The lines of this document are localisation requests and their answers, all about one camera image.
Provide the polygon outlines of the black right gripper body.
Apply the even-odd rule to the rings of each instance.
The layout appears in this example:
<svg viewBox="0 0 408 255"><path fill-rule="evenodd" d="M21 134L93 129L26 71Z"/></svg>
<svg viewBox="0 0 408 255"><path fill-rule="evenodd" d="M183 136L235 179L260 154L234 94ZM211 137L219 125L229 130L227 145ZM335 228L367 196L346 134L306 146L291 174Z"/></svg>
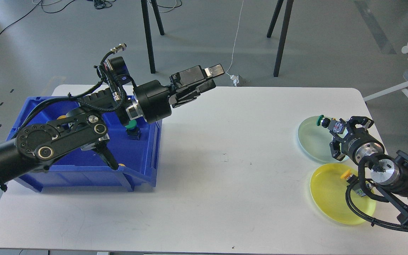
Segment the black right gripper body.
<svg viewBox="0 0 408 255"><path fill-rule="evenodd" d="M384 146L364 129L357 129L355 132L345 130L343 135L339 161L343 161L347 155L358 165L365 156L374 153L385 153Z"/></svg>

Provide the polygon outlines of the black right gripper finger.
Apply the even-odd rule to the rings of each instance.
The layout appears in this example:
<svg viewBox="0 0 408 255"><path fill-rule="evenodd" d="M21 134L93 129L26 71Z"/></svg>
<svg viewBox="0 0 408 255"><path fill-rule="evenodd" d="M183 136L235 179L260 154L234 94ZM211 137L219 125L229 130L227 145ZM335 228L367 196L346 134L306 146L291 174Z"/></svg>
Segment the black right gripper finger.
<svg viewBox="0 0 408 255"><path fill-rule="evenodd" d="M363 116L352 116L345 122L348 133L369 133L368 129L373 124L372 119Z"/></svg>
<svg viewBox="0 0 408 255"><path fill-rule="evenodd" d="M342 140L332 140L332 142L330 142L330 153L332 158L340 162L347 157L347 155L341 150L341 141Z"/></svg>

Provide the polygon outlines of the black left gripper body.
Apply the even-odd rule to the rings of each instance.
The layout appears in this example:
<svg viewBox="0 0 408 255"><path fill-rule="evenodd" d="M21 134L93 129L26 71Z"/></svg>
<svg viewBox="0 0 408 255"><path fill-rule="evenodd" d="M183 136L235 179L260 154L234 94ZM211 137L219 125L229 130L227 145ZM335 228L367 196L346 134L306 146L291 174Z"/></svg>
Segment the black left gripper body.
<svg viewBox="0 0 408 255"><path fill-rule="evenodd" d="M143 117L151 124L171 115L169 88L162 86L158 80L136 86L133 92L134 98L126 107L130 120Z"/></svg>

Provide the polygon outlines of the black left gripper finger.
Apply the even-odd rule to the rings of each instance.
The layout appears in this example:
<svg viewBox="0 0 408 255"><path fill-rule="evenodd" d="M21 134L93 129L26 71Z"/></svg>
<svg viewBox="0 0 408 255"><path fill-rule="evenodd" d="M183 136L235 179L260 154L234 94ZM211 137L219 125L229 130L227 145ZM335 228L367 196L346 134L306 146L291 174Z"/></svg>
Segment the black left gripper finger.
<svg viewBox="0 0 408 255"><path fill-rule="evenodd" d="M178 89L171 96L171 106L172 108L178 108L181 105L196 100L199 95L214 88L216 88L215 82L209 80Z"/></svg>
<svg viewBox="0 0 408 255"><path fill-rule="evenodd" d="M223 74L225 71L220 63L209 68L201 68L200 65L197 65L172 74L170 80L173 91L177 93L193 91L204 93L215 88L216 84L213 79Z"/></svg>

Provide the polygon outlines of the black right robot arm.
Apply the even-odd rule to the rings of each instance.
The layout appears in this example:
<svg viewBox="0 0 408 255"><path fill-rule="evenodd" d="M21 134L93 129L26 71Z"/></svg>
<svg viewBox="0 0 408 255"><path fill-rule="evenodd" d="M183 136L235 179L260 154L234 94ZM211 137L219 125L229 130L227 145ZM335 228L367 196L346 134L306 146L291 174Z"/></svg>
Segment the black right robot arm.
<svg viewBox="0 0 408 255"><path fill-rule="evenodd" d="M358 176L351 174L346 178L345 201L350 210L372 225L408 232L408 154L399 150L396 158L387 155L381 142L368 132L373 123L372 119L362 116L336 120L321 115L316 121L317 126L328 129L333 136L332 157L342 161L347 155L358 166ZM399 224L363 213L350 198L351 190L372 200L390 202L400 211Z"/></svg>

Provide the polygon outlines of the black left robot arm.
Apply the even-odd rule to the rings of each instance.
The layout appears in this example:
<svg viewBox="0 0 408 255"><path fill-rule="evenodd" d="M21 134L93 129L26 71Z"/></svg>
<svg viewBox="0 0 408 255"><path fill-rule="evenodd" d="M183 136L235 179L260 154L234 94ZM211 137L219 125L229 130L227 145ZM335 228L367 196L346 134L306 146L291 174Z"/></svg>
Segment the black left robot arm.
<svg viewBox="0 0 408 255"><path fill-rule="evenodd" d="M122 43L110 49L96 66L100 81L86 92L54 97L37 105L13 134L0 144L0 189L30 171L48 171L53 163L77 148L93 150L112 170L119 164L107 147L109 127L104 113L115 112L126 129L136 129L136 119L151 124L171 115L172 108L196 100L216 87L214 78L225 73L221 64L209 68L197 65L170 76L163 86L154 80L136 85L122 57L109 58L126 49ZM30 121L44 108L63 101L79 107L65 117L34 123Z"/></svg>

